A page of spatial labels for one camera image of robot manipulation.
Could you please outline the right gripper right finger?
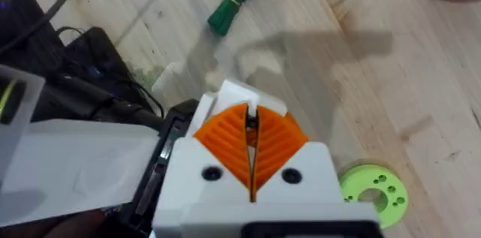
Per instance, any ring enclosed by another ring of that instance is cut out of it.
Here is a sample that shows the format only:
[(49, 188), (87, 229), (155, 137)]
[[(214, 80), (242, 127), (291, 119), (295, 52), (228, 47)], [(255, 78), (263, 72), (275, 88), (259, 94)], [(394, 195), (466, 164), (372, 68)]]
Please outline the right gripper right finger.
[(311, 141), (290, 116), (257, 109), (253, 203), (343, 203), (328, 147)]

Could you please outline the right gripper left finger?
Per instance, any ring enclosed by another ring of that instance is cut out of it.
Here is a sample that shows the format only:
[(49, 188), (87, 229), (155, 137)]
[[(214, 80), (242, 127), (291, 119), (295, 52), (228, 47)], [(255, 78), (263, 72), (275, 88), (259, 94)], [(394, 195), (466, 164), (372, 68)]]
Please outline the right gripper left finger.
[(180, 228), (193, 209), (216, 215), (220, 207), (250, 203), (247, 114), (248, 104), (234, 104), (175, 141), (154, 228)]

